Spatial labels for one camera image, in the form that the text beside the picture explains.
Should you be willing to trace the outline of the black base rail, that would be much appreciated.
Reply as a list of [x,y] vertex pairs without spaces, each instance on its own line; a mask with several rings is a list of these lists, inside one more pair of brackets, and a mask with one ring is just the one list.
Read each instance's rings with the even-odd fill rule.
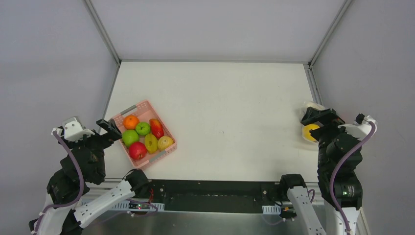
[[287,202],[277,182],[151,180],[147,195],[172,212],[262,213]]

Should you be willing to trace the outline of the orange fake fruit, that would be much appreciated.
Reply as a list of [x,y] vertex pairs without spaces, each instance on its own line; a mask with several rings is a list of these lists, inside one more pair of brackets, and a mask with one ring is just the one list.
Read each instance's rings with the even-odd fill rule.
[[135,115],[128,115],[123,120],[123,126],[126,130],[135,130],[136,126],[140,123],[140,120]]

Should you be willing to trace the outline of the red fake apple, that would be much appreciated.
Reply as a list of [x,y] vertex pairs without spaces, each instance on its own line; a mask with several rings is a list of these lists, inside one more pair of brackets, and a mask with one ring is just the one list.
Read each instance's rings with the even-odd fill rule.
[[129,149],[129,155],[133,160],[140,160],[144,158],[147,154],[147,148],[146,146],[141,142],[134,142],[130,145]]

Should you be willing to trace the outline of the yellow fake lemon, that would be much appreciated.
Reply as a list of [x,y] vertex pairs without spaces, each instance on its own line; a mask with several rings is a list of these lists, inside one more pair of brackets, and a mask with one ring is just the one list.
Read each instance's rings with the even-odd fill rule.
[[302,127],[302,137],[309,142],[317,142],[317,140],[311,136],[313,130],[319,129],[320,126],[317,124],[309,124]]

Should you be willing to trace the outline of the yellow-green fake fruit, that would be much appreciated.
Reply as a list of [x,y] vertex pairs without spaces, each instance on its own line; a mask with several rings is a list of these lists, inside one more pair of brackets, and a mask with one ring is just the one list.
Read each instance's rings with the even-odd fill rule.
[[144,138],[144,145],[148,153],[152,154],[158,150],[158,139],[153,134],[149,133]]

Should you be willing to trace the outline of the clear zip top bag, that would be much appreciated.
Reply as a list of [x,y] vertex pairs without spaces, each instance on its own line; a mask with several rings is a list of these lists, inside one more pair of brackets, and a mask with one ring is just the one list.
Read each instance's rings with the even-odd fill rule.
[[[307,101],[307,102],[304,102],[303,104],[302,104],[302,106],[300,107],[300,109],[299,109],[299,121],[301,121],[302,120],[302,118],[306,115],[306,112],[307,112],[307,108],[309,108],[309,107],[311,107],[311,108],[314,108],[314,109],[316,109],[316,110],[318,110],[318,111],[322,111],[322,110],[324,110],[325,109],[325,107],[324,106],[322,106],[322,105],[320,105],[320,104],[317,104],[317,103],[314,103],[314,102],[312,102],[312,101]],[[320,122],[314,122],[314,123],[312,123],[312,124],[317,124],[317,125],[319,125],[320,127],[322,127],[322,124],[320,123]]]

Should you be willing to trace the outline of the pink plastic basket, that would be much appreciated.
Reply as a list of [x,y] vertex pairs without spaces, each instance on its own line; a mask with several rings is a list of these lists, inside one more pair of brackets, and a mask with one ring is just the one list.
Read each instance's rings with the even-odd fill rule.
[[132,166],[146,169],[177,149],[177,143],[148,100],[112,117]]

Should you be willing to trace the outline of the yellow fake pear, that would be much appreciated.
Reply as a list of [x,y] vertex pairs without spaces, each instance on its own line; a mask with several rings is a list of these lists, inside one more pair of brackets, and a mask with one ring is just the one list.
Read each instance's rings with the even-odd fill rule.
[[162,136],[158,140],[158,150],[163,151],[174,144],[174,140],[169,136]]

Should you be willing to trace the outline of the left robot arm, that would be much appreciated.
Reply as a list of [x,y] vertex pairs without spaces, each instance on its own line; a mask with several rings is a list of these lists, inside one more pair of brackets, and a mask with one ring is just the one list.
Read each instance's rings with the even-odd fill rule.
[[106,133],[85,128],[74,116],[52,130],[52,135],[66,150],[61,169],[50,178],[46,201],[39,217],[29,222],[33,235],[80,235],[101,214],[114,205],[149,193],[149,180],[142,170],[130,170],[114,188],[82,205],[81,197],[90,191],[87,183],[104,182],[104,150],[121,139],[115,121],[100,119],[97,125]]

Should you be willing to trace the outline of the red fake mango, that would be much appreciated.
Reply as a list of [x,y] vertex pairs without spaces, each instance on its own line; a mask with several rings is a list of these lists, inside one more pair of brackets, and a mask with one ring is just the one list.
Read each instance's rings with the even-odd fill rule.
[[156,119],[156,118],[150,119],[149,120],[149,125],[150,125],[150,129],[151,129],[151,133],[157,139],[160,139],[161,137],[164,136],[163,126],[162,126],[161,122],[158,119]]

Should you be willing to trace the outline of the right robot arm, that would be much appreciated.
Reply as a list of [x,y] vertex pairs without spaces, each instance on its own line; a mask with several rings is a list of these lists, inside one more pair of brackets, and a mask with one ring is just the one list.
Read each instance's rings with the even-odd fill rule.
[[333,109],[307,107],[301,119],[306,127],[317,125],[308,133],[318,143],[318,186],[324,200],[326,226],[313,209],[303,177],[282,175],[278,195],[290,201],[302,231],[306,235],[350,235],[356,227],[363,201],[363,189],[354,170],[362,161],[362,137]]

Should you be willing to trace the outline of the large green fake apple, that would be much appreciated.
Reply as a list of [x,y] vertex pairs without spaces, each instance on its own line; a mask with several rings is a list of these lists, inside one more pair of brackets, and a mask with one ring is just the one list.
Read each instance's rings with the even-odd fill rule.
[[128,148],[133,143],[139,141],[139,135],[135,130],[127,130],[122,134],[122,141],[124,145]]

